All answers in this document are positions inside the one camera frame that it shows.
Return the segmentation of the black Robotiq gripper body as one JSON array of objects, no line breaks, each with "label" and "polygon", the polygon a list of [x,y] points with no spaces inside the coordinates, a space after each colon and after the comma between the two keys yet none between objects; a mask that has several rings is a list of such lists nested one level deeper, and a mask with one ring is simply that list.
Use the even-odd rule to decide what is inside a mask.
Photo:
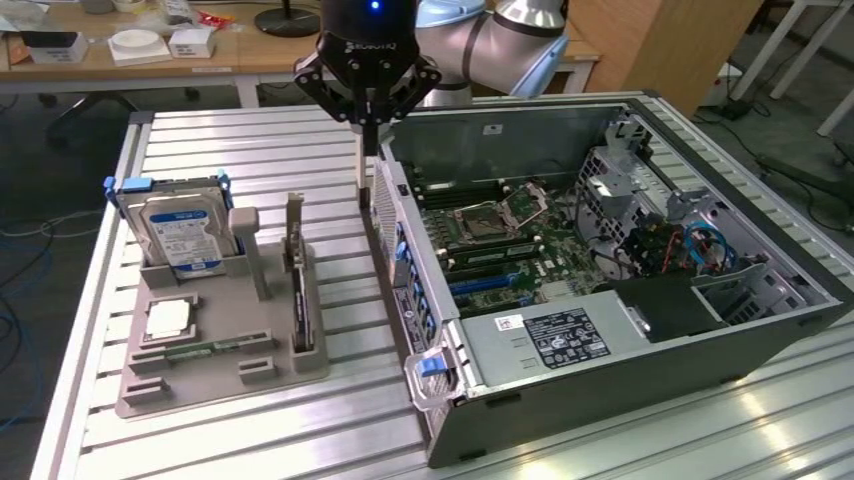
[{"label": "black Robotiq gripper body", "polygon": [[418,3],[330,0],[320,3],[318,56],[358,100],[387,100],[419,58]]}]

